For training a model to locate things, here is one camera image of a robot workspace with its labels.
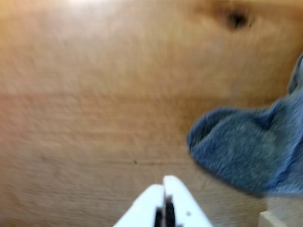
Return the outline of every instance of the wooden table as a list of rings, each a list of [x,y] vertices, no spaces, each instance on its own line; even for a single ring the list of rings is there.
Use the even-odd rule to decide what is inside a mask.
[[[301,226],[301,198],[223,184],[185,137],[284,95],[302,50],[302,1],[0,0],[1,226],[108,227],[168,174],[217,226]]]

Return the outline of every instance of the white plastic object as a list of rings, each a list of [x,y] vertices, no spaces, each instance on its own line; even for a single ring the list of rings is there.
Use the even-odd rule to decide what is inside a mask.
[[[175,176],[163,179],[166,198],[172,198],[174,204],[176,226],[212,227],[187,187]]]
[[[156,211],[167,199],[174,205],[176,226],[213,227],[187,187],[175,176],[165,176],[163,185],[148,187],[114,227],[154,227]]]

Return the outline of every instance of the white object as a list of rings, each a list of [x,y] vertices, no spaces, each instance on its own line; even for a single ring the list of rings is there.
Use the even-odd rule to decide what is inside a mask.
[[[258,227],[287,227],[272,212],[264,211],[260,213]]]
[[[114,227],[154,227],[156,211],[164,207],[167,198],[174,205],[176,226],[212,227],[187,187],[175,176],[164,177],[163,185],[148,187]]]

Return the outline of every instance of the blue towel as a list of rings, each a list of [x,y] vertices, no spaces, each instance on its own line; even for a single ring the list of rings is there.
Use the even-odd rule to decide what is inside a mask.
[[[219,108],[198,120],[187,136],[196,162],[246,192],[303,193],[302,58],[270,107]]]

